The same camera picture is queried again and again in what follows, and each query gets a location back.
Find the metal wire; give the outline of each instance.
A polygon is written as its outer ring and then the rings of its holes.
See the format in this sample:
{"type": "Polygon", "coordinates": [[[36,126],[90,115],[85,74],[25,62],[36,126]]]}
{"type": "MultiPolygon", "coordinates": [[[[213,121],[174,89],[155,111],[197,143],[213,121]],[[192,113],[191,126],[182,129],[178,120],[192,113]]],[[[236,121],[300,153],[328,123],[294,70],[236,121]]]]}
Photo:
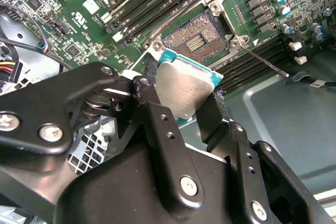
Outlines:
{"type": "Polygon", "coordinates": [[[269,61],[265,60],[263,57],[260,57],[259,55],[255,54],[254,52],[252,52],[251,50],[248,50],[245,47],[241,47],[242,50],[246,51],[247,53],[249,53],[250,55],[252,55],[253,57],[257,58],[258,60],[260,60],[261,62],[265,63],[267,66],[269,66],[271,69],[273,69],[274,71],[276,71],[279,74],[282,74],[283,76],[289,77],[289,74],[286,73],[285,71],[277,68],[276,66],[274,66],[272,63],[270,63],[269,61]]]}

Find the red wire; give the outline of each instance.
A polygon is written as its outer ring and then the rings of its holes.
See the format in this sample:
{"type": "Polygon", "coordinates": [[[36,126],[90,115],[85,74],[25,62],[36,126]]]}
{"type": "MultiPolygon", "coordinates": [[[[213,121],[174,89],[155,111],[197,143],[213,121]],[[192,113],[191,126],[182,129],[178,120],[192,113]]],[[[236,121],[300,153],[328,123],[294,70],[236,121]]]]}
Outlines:
{"type": "Polygon", "coordinates": [[[9,68],[9,67],[5,67],[5,66],[0,66],[0,70],[7,70],[9,72],[13,72],[12,68],[9,68]]]}

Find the yellow wire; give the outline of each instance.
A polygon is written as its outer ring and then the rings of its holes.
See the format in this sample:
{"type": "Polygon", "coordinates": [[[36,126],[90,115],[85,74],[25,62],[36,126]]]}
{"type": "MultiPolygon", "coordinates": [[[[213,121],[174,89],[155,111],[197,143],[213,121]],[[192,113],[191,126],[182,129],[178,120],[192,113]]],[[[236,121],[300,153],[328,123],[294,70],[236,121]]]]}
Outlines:
{"type": "Polygon", "coordinates": [[[15,62],[0,62],[0,65],[15,65],[15,62]]]}

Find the screw hole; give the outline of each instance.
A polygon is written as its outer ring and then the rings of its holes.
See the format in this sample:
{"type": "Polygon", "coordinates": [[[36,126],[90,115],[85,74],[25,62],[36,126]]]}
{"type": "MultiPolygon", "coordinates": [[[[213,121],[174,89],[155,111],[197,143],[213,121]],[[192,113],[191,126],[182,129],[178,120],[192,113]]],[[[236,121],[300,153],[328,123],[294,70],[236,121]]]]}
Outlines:
{"type": "Polygon", "coordinates": [[[255,174],[256,171],[253,169],[253,167],[249,166],[248,170],[252,173],[252,174],[255,174]]]}
{"type": "Polygon", "coordinates": [[[167,137],[168,137],[169,139],[175,139],[174,134],[171,133],[171,132],[168,132],[168,133],[167,133],[167,137]]]}
{"type": "Polygon", "coordinates": [[[168,121],[168,118],[167,118],[167,116],[166,116],[166,115],[164,115],[164,114],[162,114],[162,115],[161,115],[161,119],[162,119],[163,121],[168,121]]]}
{"type": "Polygon", "coordinates": [[[145,84],[146,86],[150,86],[150,83],[145,78],[141,78],[140,81],[145,84]]]}
{"type": "Polygon", "coordinates": [[[116,107],[116,111],[122,111],[122,109],[124,108],[124,104],[122,102],[117,102],[115,107],[116,107]]]}
{"type": "Polygon", "coordinates": [[[101,71],[105,74],[108,74],[109,76],[113,75],[112,69],[108,67],[101,67],[101,71]]]}

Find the screw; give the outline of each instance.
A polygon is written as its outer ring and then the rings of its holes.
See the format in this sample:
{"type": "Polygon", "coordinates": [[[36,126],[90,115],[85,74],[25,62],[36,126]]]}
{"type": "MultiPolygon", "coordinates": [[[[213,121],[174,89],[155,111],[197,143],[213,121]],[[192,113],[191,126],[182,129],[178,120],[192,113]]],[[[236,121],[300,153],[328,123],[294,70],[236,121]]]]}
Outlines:
{"type": "Polygon", "coordinates": [[[108,74],[109,76],[113,75],[112,69],[110,69],[108,67],[101,67],[101,71],[105,74],[108,74]]]}
{"type": "Polygon", "coordinates": [[[272,151],[271,147],[269,147],[268,144],[264,144],[264,147],[265,147],[265,149],[266,149],[268,152],[271,152],[271,151],[272,151]]]}
{"type": "Polygon", "coordinates": [[[0,115],[0,131],[12,131],[18,128],[20,120],[11,114],[0,115]]]}
{"type": "Polygon", "coordinates": [[[182,190],[189,196],[195,196],[197,194],[197,185],[189,177],[181,178],[181,187],[182,190]]]}
{"type": "Polygon", "coordinates": [[[145,78],[141,78],[140,81],[145,84],[146,86],[150,86],[150,83],[145,78]]]}
{"type": "Polygon", "coordinates": [[[267,220],[267,213],[259,202],[252,201],[251,206],[252,206],[253,212],[256,214],[256,216],[260,220],[262,221],[267,220]]]}
{"type": "Polygon", "coordinates": [[[215,11],[217,11],[218,6],[217,6],[216,4],[212,4],[212,5],[210,6],[210,9],[211,9],[213,12],[215,12],[215,11]]]}
{"type": "Polygon", "coordinates": [[[243,128],[240,125],[236,124],[236,127],[239,131],[243,131],[243,128]]]}
{"type": "Polygon", "coordinates": [[[237,41],[235,41],[235,40],[232,40],[231,41],[231,46],[232,47],[236,47],[238,45],[238,42],[237,41]]]}
{"type": "Polygon", "coordinates": [[[323,15],[324,15],[324,17],[329,17],[331,14],[332,14],[332,9],[330,9],[330,8],[326,8],[326,9],[323,11],[323,15]]]}
{"type": "Polygon", "coordinates": [[[63,137],[63,131],[54,124],[48,124],[40,129],[39,135],[45,141],[56,142],[63,137]]]}

